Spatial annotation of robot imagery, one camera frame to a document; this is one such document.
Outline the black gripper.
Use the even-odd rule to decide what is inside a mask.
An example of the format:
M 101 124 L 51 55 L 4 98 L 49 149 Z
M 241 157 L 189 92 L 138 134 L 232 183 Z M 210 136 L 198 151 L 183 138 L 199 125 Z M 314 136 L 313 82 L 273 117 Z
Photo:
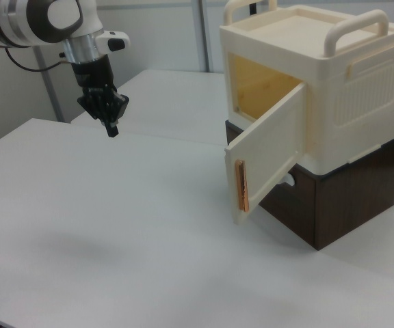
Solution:
M 104 123 L 109 137 L 115 137 L 117 121 L 123 116 L 129 97 L 118 93 L 109 57 L 104 55 L 88 63 L 72 64 L 72 68 L 83 92 L 77 102 L 94 119 Z

